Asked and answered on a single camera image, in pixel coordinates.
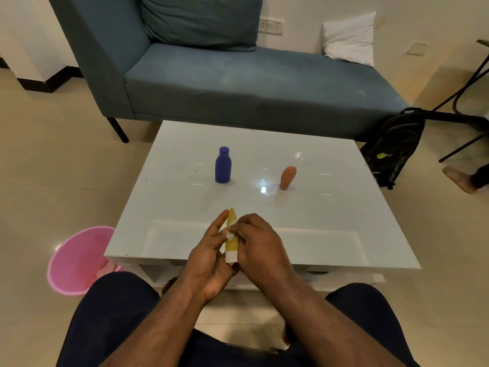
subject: dark pants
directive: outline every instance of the dark pants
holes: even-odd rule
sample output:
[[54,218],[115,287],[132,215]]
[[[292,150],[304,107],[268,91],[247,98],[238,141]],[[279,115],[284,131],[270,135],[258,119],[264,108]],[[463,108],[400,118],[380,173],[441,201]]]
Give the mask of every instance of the dark pants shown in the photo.
[[[400,324],[387,300],[374,287],[353,283],[330,293],[326,300],[362,327],[408,367],[414,361]],[[114,272],[97,280],[71,320],[58,367],[99,366],[141,323],[159,301],[156,291],[129,272]],[[193,330],[180,359],[181,366],[313,366],[293,333],[292,345],[279,354],[227,345]]]
[[476,188],[482,188],[489,184],[489,163],[485,166],[480,167],[474,175],[470,176],[470,182]]

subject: pink trash bin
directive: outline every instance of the pink trash bin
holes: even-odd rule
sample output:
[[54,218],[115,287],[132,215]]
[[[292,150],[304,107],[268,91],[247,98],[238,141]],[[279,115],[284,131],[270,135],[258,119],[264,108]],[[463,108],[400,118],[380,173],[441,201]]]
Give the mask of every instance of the pink trash bin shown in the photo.
[[59,246],[47,267],[47,281],[52,289],[63,295],[84,295],[103,274],[122,271],[104,257],[113,233],[112,227],[87,228]]

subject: bag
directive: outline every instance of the bag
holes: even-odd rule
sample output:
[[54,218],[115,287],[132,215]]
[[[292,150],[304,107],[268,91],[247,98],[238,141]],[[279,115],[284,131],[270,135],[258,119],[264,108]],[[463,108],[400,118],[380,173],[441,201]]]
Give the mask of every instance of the bag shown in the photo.
[[406,108],[388,117],[372,140],[360,149],[379,187],[392,190],[395,179],[418,147],[425,123],[425,110]]

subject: yellow tube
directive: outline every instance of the yellow tube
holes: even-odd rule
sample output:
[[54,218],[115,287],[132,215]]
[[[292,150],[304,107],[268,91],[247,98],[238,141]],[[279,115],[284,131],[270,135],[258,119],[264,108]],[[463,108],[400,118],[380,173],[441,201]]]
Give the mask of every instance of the yellow tube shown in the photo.
[[[236,213],[233,208],[229,209],[226,227],[229,228],[237,221]],[[232,264],[238,261],[238,238],[234,234],[227,234],[226,249],[224,252],[226,263]]]

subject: gray cushion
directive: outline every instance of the gray cushion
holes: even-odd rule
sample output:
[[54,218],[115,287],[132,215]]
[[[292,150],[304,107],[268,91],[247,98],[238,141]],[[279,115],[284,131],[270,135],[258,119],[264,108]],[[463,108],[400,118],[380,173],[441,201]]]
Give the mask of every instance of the gray cushion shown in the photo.
[[256,48],[263,0],[141,0],[146,32],[172,45]]
[[125,75],[136,118],[362,140],[406,102],[372,67],[316,54],[155,43]]

